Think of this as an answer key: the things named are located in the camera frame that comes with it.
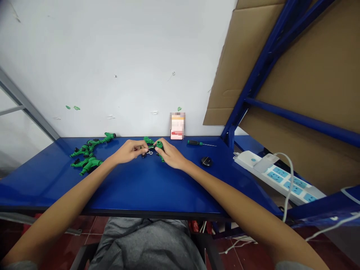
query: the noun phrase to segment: power strip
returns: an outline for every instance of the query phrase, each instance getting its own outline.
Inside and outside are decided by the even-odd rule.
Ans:
[[[282,195],[286,196],[290,187],[290,173],[275,165],[271,165],[271,167],[269,167],[265,172],[260,173],[254,170],[254,166],[260,160],[261,157],[250,151],[244,151],[238,156],[234,157],[234,161],[241,167],[260,178],[262,181],[280,192]],[[301,205],[310,203],[323,197],[326,197],[326,195],[316,187],[294,176],[294,186],[290,195],[290,200],[294,204]]]

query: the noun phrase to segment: hand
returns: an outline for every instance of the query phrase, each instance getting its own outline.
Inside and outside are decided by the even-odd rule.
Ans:
[[[133,141],[127,140],[112,156],[111,159],[117,164],[126,163],[137,158],[139,155],[149,151],[144,140]]]
[[[176,149],[175,146],[168,143],[164,138],[158,139],[157,141],[162,142],[165,152],[158,147],[155,147],[155,150],[163,157],[170,167],[183,170],[186,167],[186,164],[190,162]]]

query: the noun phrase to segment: green hose connector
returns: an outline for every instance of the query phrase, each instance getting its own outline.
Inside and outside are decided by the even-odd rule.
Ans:
[[[88,155],[89,154],[89,146],[87,144],[84,144],[81,149],[75,148],[74,152],[70,155],[70,157],[78,156],[78,155]]]
[[[115,133],[109,133],[109,132],[105,132],[105,138],[103,139],[103,140],[101,140],[101,142],[110,142],[111,141],[111,139],[114,139],[114,138],[116,138],[116,134]]]
[[[84,173],[90,171],[92,167],[100,166],[101,164],[103,164],[103,161],[97,160],[96,157],[90,157],[88,163],[84,166],[84,168],[82,169],[81,173],[79,173],[79,175],[83,176]]]
[[[151,145],[153,145],[155,142],[152,140],[152,139],[150,139],[148,136],[145,136],[144,137],[144,141],[147,143],[147,144],[151,144]]]
[[[89,159],[93,156],[94,156],[94,154],[90,153],[90,155],[86,156],[86,158],[83,161],[80,161],[80,159],[77,159],[77,160],[75,160],[74,163],[71,163],[70,166],[71,167],[84,167],[89,162]]]
[[[160,148],[161,150],[165,151],[164,150],[164,146],[162,145],[162,142],[160,141],[157,141],[156,143],[156,147]],[[164,158],[159,154],[159,157],[161,158],[161,162],[165,162]]]
[[[99,140],[99,139],[93,139],[93,140],[88,140],[87,141],[87,144],[89,145],[89,152],[93,152],[94,149],[95,149],[95,146],[98,145],[98,144],[102,144],[103,141]]]

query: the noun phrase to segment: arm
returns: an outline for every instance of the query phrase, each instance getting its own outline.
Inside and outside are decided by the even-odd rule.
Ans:
[[[155,148],[165,162],[195,179],[253,239],[263,244],[274,263],[299,262],[314,270],[328,269],[320,256],[293,229],[232,186],[208,174],[165,139],[164,150]]]
[[[147,152],[147,148],[145,141],[126,141],[101,166],[46,210],[3,258],[1,264],[7,266],[19,261],[32,261],[39,266],[49,248],[71,226],[106,176],[118,164],[129,162]]]

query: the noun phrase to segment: chair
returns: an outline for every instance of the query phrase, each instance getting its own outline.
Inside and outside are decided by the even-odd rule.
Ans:
[[[191,234],[191,239],[198,248],[200,255],[205,263],[205,252],[209,257],[212,270],[225,270],[222,263],[219,251],[216,248],[215,241],[209,234],[194,233]],[[84,245],[80,248],[78,254],[75,257],[74,262],[71,265],[70,270],[83,270],[86,262],[92,260],[99,243]]]

